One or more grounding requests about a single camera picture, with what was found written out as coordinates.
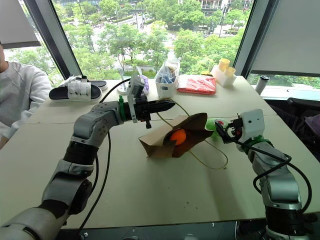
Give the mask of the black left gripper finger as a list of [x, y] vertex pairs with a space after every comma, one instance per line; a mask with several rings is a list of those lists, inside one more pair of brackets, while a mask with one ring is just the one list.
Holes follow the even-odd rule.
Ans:
[[153, 108], [172, 108], [176, 103], [168, 99], [153, 100], [150, 102]]
[[151, 113], [160, 113], [160, 112], [165, 112], [167, 110], [170, 110], [172, 106], [152, 106], [150, 108]]

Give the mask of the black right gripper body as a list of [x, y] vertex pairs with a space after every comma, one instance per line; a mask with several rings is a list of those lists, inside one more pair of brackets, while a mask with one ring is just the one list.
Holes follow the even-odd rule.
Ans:
[[244, 126], [242, 118], [234, 119], [234, 127], [228, 128], [228, 134], [232, 137], [232, 143], [238, 143], [242, 137], [242, 127]]

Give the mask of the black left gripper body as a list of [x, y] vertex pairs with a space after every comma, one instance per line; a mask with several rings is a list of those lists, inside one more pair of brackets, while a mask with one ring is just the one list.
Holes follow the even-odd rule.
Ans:
[[151, 129], [151, 114], [149, 112], [148, 99], [145, 95], [135, 99], [134, 110], [137, 120], [145, 122], [146, 129]]

